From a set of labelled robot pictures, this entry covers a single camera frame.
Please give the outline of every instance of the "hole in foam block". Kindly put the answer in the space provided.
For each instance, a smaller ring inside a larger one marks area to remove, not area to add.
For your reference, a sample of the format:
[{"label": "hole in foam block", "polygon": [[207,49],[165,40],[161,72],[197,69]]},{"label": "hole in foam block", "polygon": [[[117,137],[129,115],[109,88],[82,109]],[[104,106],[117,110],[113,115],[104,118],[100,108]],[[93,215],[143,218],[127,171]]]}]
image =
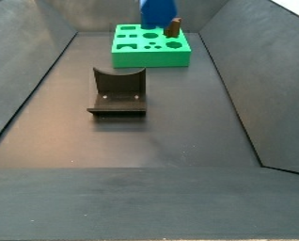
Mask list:
[{"label": "hole in foam block", "polygon": [[127,49],[127,48],[131,48],[131,49],[137,49],[137,45],[135,43],[124,43],[124,44],[117,44],[117,49]]},{"label": "hole in foam block", "polygon": [[120,28],[120,30],[135,30],[135,29],[136,29],[135,26],[123,26],[123,27]]},{"label": "hole in foam block", "polygon": [[159,36],[156,33],[145,33],[143,34],[143,37],[147,39],[155,39]]},{"label": "hole in foam block", "polygon": [[165,46],[172,49],[179,49],[181,48],[181,43],[177,41],[169,41],[165,43]]}]

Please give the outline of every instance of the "blue object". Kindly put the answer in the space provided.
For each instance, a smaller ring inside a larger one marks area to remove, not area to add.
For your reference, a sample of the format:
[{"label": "blue object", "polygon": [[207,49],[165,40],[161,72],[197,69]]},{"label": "blue object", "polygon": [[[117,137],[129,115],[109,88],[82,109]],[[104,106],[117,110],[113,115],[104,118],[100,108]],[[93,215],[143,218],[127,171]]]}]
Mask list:
[{"label": "blue object", "polygon": [[173,0],[140,0],[141,28],[165,28],[176,17]]}]

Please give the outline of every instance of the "green foam block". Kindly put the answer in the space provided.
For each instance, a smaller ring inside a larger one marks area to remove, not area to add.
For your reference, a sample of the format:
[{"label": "green foam block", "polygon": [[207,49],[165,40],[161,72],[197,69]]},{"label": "green foam block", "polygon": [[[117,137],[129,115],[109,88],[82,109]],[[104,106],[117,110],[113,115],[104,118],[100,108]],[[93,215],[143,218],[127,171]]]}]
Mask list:
[{"label": "green foam block", "polygon": [[115,68],[188,66],[191,48],[184,34],[167,38],[163,29],[141,29],[140,24],[116,27],[112,60]]}]

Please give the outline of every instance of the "dark gray surface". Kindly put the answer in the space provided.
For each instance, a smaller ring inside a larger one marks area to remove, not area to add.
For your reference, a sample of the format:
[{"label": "dark gray surface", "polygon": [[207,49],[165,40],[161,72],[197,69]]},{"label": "dark gray surface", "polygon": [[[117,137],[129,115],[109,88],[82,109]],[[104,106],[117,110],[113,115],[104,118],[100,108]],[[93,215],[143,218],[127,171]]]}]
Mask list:
[{"label": "dark gray surface", "polygon": [[299,17],[229,0],[200,33],[263,164],[299,172]]},{"label": "dark gray surface", "polygon": [[[80,32],[115,31],[116,24],[139,23],[139,0],[46,0]],[[227,0],[177,0],[181,28],[199,32]]]},{"label": "dark gray surface", "polygon": [[73,36],[42,0],[0,1],[0,132]]},{"label": "dark gray surface", "polygon": [[197,34],[188,68],[147,69],[145,117],[93,118],[109,36],[74,38],[0,139],[0,168],[259,167]]},{"label": "dark gray surface", "polygon": [[0,169],[0,240],[163,238],[299,239],[299,176],[237,168]]}]

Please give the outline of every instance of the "bin floor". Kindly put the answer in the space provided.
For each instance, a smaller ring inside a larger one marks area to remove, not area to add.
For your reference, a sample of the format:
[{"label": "bin floor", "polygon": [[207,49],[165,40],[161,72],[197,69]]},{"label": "bin floor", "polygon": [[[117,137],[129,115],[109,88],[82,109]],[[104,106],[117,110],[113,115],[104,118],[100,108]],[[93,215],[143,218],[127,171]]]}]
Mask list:
[{"label": "bin floor", "polygon": [[0,138],[0,168],[259,167],[197,34],[188,68],[147,69],[145,117],[104,117],[93,67],[113,69],[112,37],[78,34]]}]

